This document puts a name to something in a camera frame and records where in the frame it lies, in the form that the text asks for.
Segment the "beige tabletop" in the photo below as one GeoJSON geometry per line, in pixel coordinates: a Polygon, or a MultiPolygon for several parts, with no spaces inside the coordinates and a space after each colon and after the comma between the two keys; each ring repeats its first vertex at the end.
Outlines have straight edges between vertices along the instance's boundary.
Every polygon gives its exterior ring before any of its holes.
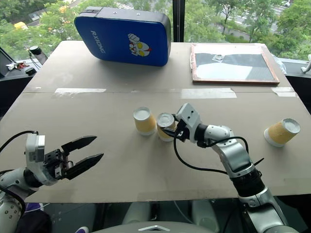
{"type": "MultiPolygon", "coordinates": [[[[236,197],[228,176],[192,170],[178,161],[172,143],[162,142],[156,134],[144,137],[136,132],[133,110],[137,107],[147,106],[157,116],[175,113],[186,102],[193,104],[204,124],[226,125],[246,138],[253,161],[265,158],[258,169],[274,195],[310,193],[311,118],[272,56],[267,58],[280,80],[279,87],[288,87],[287,97],[270,86],[193,85],[189,57],[190,44],[172,43],[164,67],[105,62],[93,57],[82,41],[62,42],[0,121],[0,144],[20,131],[38,130],[46,136],[46,152],[50,152],[80,136],[96,135],[93,143],[72,152],[70,159],[77,162],[100,152],[104,157],[71,181],[41,187],[27,201],[236,197]],[[74,93],[77,89],[73,88],[83,88],[80,90],[86,93],[74,93]],[[190,99],[185,95],[195,88],[198,93],[229,88],[236,98],[204,94],[190,99]],[[270,146],[263,131],[287,117],[300,123],[301,132],[283,148],[270,146]]],[[[25,166],[25,139],[16,139],[3,151],[0,169],[25,166]]],[[[212,149],[198,148],[189,141],[177,146],[192,165],[224,169],[212,149]]]]}

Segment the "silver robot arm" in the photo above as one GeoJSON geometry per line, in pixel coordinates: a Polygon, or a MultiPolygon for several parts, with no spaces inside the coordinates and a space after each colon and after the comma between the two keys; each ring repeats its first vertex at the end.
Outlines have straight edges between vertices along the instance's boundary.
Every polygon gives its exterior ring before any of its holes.
{"type": "MultiPolygon", "coordinates": [[[[239,200],[246,207],[243,215],[252,230],[264,233],[268,229],[278,230],[278,226],[287,225],[280,206],[263,184],[261,173],[255,168],[248,152],[235,138],[231,138],[234,133],[230,128],[202,124],[199,113],[189,103],[178,110],[175,119],[179,121],[175,132],[163,129],[170,136],[176,136],[182,141],[189,139],[203,148],[220,141],[212,149],[219,155],[239,194],[239,200]]],[[[287,232],[297,232],[290,227],[285,229],[287,232]]]]}
{"type": "Polygon", "coordinates": [[[90,144],[96,137],[85,136],[44,154],[45,136],[29,134],[26,141],[26,168],[0,173],[0,233],[14,233],[17,222],[25,211],[24,200],[42,185],[53,185],[58,180],[75,178],[96,165],[103,154],[87,157],[76,165],[68,160],[75,149],[90,144]]]}

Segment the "blue case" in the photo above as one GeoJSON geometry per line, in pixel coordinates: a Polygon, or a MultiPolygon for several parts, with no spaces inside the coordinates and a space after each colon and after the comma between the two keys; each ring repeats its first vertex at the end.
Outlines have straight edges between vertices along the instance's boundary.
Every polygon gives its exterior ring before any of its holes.
{"type": "Polygon", "coordinates": [[[88,7],[74,24],[90,52],[102,60],[164,66],[171,50],[171,23],[161,13],[88,7]]]}

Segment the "paper cup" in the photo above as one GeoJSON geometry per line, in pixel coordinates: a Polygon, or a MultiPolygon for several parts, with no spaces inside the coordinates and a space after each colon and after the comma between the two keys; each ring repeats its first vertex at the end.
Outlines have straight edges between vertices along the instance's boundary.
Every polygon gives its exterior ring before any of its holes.
{"type": "Polygon", "coordinates": [[[140,107],[133,113],[134,121],[138,132],[141,135],[152,135],[156,131],[156,120],[149,108],[140,107]]]}
{"type": "Polygon", "coordinates": [[[283,147],[300,132],[300,125],[291,118],[281,120],[264,131],[265,139],[275,147],[283,147]]]}
{"type": "Polygon", "coordinates": [[[173,141],[172,137],[168,136],[161,130],[162,127],[170,128],[172,130],[175,129],[176,124],[173,115],[169,113],[161,113],[156,119],[156,124],[157,134],[159,135],[159,137],[165,142],[173,141]]]}

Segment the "cartoon character logo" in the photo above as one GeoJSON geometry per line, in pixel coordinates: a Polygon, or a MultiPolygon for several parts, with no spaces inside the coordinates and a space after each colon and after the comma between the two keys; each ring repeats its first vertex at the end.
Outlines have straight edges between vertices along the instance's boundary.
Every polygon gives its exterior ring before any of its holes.
{"type": "Polygon", "coordinates": [[[144,42],[141,42],[139,37],[133,33],[128,34],[128,39],[130,40],[130,51],[135,56],[148,56],[151,48],[144,42]]]}

